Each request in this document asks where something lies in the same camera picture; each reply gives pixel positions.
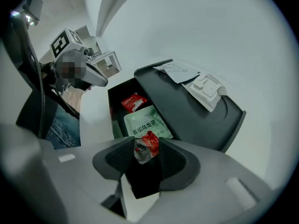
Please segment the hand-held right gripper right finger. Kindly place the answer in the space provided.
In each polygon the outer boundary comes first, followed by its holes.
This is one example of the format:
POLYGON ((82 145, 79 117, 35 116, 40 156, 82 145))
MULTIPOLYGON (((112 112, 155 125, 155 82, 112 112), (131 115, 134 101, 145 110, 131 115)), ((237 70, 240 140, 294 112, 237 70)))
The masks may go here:
POLYGON ((161 191, 185 189, 200 172, 198 158, 172 142, 172 139, 159 139, 158 156, 163 175, 163 180, 159 184, 161 191))

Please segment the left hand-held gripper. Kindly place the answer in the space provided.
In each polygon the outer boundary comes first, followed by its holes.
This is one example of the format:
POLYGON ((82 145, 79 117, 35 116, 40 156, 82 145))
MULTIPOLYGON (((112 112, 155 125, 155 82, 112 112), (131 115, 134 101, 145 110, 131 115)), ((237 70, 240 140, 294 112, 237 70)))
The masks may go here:
POLYGON ((55 86, 59 91, 69 86, 85 91, 91 86, 108 84, 103 72, 89 61, 89 49, 76 32, 64 29, 50 44, 50 51, 54 59, 55 86))

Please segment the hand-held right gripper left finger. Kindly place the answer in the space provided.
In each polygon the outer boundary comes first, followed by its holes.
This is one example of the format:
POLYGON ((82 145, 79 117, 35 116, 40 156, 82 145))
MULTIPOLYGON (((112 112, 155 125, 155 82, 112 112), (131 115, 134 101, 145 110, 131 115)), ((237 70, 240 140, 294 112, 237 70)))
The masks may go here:
POLYGON ((93 166, 108 180, 120 180, 134 159, 134 137, 123 137, 105 143, 106 148, 93 157, 93 166))

